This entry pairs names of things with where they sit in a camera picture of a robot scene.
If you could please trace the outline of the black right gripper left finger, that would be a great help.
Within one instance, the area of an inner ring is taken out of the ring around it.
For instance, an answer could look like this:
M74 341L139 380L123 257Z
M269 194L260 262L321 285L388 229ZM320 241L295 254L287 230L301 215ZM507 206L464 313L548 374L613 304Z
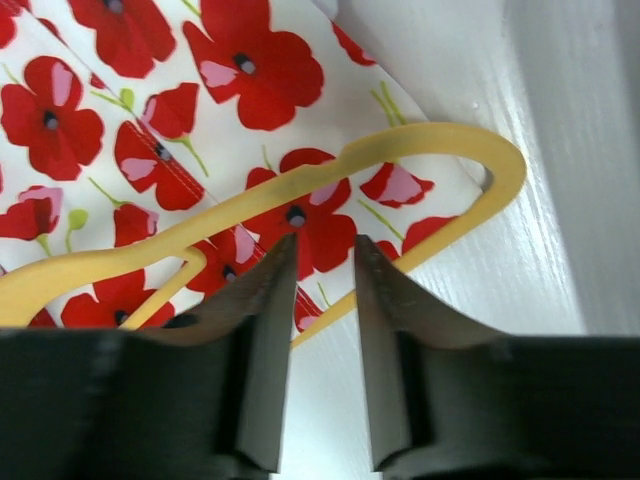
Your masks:
M168 370L153 421L152 473L275 473L279 469L298 239L150 338Z

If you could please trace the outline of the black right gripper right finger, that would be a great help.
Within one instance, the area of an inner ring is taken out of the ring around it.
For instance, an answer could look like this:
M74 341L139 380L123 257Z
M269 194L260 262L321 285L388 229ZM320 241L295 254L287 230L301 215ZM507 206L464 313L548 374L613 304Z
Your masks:
M502 333L424 289L367 235L356 236L353 262L371 457L381 472L433 439L423 353Z

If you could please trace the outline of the yellow clothes hanger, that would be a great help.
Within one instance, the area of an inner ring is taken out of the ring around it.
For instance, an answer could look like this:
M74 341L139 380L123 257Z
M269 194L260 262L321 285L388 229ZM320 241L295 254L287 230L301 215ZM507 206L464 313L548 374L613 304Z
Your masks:
M526 178L526 162L520 150L491 131L442 122L384 130L345 146L339 156L327 164L297 167L139 243L52 257L3 276L1 328L28 326L40 310L70 290L142 269L167 257L184 260L185 266L123 324L129 330L141 328L203 270L206 258L195 249L197 241L361 170L420 154L473 160L491 172L493 181L465 214L396 260L396 267L403 272L420 266L503 210L516 197Z

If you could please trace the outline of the red poppy print skirt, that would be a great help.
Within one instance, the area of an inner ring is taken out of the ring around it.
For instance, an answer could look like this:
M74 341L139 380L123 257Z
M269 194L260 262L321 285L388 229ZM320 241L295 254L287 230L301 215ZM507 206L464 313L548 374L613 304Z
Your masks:
M5 1L1 268L130 245L348 143L423 120L334 1ZM480 196L460 160L385 163L200 241L154 326L299 242L294 327L353 287L358 233L397 258Z

